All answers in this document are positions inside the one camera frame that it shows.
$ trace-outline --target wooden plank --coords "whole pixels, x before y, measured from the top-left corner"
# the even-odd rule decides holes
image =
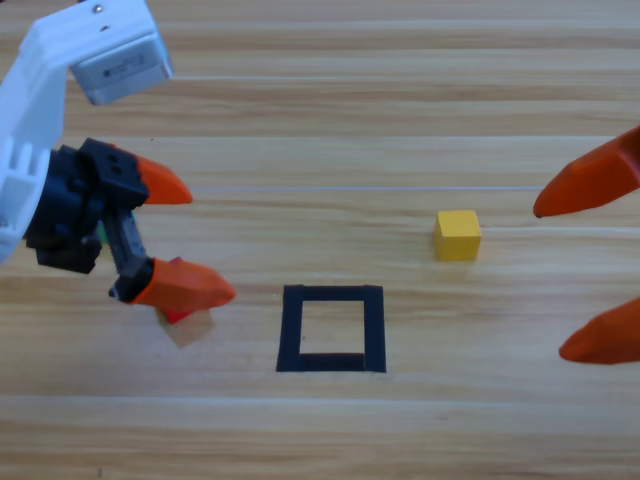
[[[191,187],[541,187],[610,137],[96,136]],[[60,142],[79,148],[85,137]]]
[[[0,478],[11,480],[640,473],[633,408],[69,397],[0,406]]]

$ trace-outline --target table surface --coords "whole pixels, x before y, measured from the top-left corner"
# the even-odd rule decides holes
[[[35,19],[0,5],[0,77]],[[567,162],[638,123],[632,0],[150,0],[175,80],[91,106],[64,143],[172,167],[148,251],[216,268],[231,305],[169,328],[89,276],[0,269],[0,478],[628,480],[640,365],[557,350],[640,295],[636,195],[538,220]],[[475,209],[473,263],[439,210]],[[278,373],[283,287],[384,287],[386,374]],[[358,304],[305,306],[305,352],[363,348]]]

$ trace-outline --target yellow cube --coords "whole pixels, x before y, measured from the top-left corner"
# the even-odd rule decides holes
[[[482,231],[474,210],[438,212],[434,232],[438,259],[445,262],[474,260]]]

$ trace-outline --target black square outline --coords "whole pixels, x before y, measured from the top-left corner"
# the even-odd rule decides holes
[[[363,302],[364,353],[300,353],[305,301]],[[383,288],[285,285],[278,372],[387,372]]]

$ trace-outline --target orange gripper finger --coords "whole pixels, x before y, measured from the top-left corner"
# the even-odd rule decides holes
[[[131,302],[160,310],[195,312],[220,307],[236,296],[236,291],[218,272],[184,260],[153,260],[149,285]]]
[[[591,320],[562,345],[560,356],[602,365],[640,361],[640,298]]]
[[[173,171],[148,158],[136,156],[142,181],[149,189],[149,205],[180,205],[193,202],[189,188]]]
[[[540,193],[536,217],[597,208],[640,187],[640,127],[569,163]]]

